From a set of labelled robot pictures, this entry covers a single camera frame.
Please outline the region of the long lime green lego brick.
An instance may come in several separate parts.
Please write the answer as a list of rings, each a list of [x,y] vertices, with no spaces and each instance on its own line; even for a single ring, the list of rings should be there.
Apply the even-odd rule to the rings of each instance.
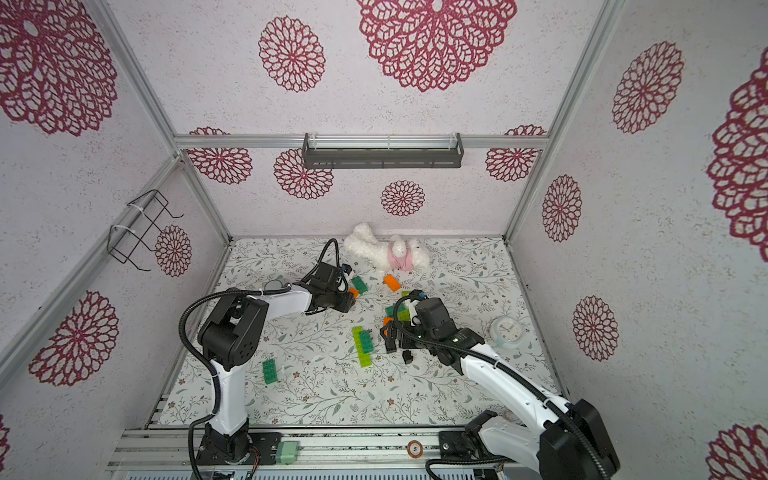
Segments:
[[[358,355],[358,360],[361,368],[367,368],[372,365],[372,359],[371,354],[364,354],[361,350],[360,340],[358,338],[358,334],[364,330],[362,327],[353,327],[352,328],[352,335],[355,345],[355,350]]]

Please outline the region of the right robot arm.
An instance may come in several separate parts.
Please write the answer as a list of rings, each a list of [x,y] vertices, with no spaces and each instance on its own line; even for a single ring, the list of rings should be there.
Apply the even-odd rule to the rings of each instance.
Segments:
[[[398,318],[379,331],[388,352],[404,339],[408,348],[427,350],[439,362],[489,392],[515,417],[485,410],[449,434],[436,464],[503,465],[512,462],[542,479],[610,479],[620,459],[598,410],[588,401],[572,402],[525,377],[510,366],[484,338],[459,328],[438,297],[421,290],[404,296],[412,325]]]

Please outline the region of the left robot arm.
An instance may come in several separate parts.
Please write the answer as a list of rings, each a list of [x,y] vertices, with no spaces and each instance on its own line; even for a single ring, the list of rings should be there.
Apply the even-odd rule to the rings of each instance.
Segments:
[[[184,349],[211,378],[211,412],[188,426],[190,466],[202,477],[198,449],[219,462],[239,464],[252,442],[245,406],[246,364],[255,355],[267,321],[332,309],[347,313],[355,303],[341,262],[339,242],[329,239],[314,267],[299,281],[277,289],[229,288],[195,300],[181,314],[178,335]]]

